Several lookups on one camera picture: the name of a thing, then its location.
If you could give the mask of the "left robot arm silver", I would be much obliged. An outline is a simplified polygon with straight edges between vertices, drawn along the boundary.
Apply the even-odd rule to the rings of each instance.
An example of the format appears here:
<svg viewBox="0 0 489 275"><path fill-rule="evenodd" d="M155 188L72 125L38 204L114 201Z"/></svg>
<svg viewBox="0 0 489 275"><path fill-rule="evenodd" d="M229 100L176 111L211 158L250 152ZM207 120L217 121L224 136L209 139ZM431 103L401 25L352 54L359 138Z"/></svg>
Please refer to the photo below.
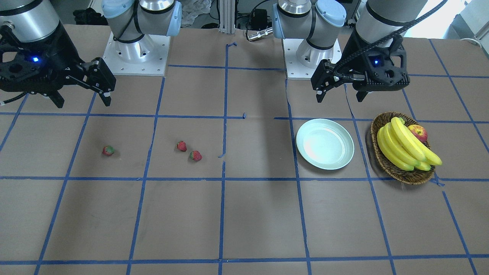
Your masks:
<svg viewBox="0 0 489 275"><path fill-rule="evenodd" d="M272 28L278 39L301 39L298 57L315 69L312 89L320 103L325 94L345 83L362 102L369 92L394 92L407 87L407 53L404 33L423 20L425 0L368 0L345 45L341 58L312 57L331 53L347 18L336 0L278 0Z"/></svg>

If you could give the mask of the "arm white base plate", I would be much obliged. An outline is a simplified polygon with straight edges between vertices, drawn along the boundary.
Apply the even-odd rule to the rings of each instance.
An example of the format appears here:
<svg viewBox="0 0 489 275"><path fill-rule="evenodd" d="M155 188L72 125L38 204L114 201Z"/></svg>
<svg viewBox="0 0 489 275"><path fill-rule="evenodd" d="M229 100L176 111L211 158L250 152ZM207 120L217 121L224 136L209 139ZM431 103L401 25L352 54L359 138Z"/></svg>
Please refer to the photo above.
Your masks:
<svg viewBox="0 0 489 275"><path fill-rule="evenodd" d="M288 80L310 80L320 61L335 64L342 56L337 39L333 47L326 50L312 47L305 39L283 39L282 42Z"/></svg>
<svg viewBox="0 0 489 275"><path fill-rule="evenodd" d="M167 68L171 37L145 35L132 44L117 42L110 34L103 59L113 75L161 76Z"/></svg>

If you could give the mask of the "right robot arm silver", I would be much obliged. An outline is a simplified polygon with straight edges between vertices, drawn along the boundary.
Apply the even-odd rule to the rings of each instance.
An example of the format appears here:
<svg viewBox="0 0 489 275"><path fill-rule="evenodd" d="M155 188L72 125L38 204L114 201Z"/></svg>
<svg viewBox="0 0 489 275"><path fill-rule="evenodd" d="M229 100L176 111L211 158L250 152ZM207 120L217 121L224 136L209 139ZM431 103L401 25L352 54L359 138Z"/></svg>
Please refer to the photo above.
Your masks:
<svg viewBox="0 0 489 275"><path fill-rule="evenodd" d="M182 5L177 0L103 0L102 16L111 28L118 59L141 64L159 57L152 36L173 37L180 32ZM17 96L40 94L62 108L59 90L78 85L100 96L110 106L117 83L104 58L84 61L49 0L1 1L1 90Z"/></svg>

